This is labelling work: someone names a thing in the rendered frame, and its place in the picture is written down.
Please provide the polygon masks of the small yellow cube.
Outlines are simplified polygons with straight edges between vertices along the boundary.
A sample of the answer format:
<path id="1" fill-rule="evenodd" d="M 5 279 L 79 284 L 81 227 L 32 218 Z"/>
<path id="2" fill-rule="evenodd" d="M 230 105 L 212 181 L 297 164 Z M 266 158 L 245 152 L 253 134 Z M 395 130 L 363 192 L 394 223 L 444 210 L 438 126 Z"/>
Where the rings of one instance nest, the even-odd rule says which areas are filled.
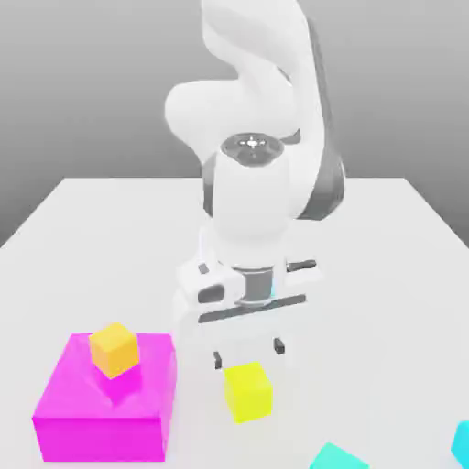
<path id="1" fill-rule="evenodd" d="M 224 398 L 235 423 L 271 414 L 273 387 L 259 362 L 224 369 Z"/>

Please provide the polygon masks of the small teal cube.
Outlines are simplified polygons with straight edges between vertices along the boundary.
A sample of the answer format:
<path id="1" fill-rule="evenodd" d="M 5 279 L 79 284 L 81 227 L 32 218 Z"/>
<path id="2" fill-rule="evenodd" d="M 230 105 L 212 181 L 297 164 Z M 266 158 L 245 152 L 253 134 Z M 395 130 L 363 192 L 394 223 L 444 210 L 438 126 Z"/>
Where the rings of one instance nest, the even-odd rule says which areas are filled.
<path id="1" fill-rule="evenodd" d="M 370 469 L 370 465 L 339 446 L 326 442 L 309 469 Z"/>

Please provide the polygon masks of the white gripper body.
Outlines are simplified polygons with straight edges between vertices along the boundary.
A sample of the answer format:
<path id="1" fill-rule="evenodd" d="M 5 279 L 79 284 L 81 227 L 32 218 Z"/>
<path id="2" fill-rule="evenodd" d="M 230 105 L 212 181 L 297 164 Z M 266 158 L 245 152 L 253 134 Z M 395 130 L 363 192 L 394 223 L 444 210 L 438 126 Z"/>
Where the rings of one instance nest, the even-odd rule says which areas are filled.
<path id="1" fill-rule="evenodd" d="M 263 306 L 234 306 L 201 313 L 192 330 L 192 345 L 222 352 L 228 347 L 261 340 L 284 340 L 301 328 L 309 313 L 305 294 L 272 300 Z"/>

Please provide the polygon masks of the small cyan cube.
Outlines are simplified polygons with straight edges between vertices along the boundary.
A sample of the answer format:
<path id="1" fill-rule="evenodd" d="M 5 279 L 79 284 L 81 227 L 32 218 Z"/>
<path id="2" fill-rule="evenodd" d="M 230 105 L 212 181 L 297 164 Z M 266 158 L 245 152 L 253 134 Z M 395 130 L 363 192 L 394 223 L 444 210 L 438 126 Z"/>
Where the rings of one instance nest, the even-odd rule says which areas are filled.
<path id="1" fill-rule="evenodd" d="M 451 452 L 462 469 L 469 469 L 469 420 L 462 420 L 458 423 Z"/>

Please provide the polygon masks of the large magenta box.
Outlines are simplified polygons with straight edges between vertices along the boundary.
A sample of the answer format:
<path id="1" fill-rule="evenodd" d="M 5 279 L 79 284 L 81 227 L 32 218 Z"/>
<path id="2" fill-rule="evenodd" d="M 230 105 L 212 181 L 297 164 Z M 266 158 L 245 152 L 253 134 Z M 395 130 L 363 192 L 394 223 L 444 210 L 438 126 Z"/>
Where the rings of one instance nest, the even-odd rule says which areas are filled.
<path id="1" fill-rule="evenodd" d="M 107 378 L 70 336 L 32 416 L 46 462 L 162 462 L 177 381 L 167 333 L 137 335 L 139 363 Z"/>

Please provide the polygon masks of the small orange cube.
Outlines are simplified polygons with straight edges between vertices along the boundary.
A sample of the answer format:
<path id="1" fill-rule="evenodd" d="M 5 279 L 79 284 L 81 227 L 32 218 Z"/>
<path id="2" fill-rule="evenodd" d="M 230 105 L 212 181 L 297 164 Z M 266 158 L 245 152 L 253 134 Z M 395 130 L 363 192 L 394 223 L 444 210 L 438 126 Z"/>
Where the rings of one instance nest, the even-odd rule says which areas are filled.
<path id="1" fill-rule="evenodd" d="M 93 364 L 109 379 L 139 364 L 136 335 L 119 322 L 91 334 L 89 346 Z"/>

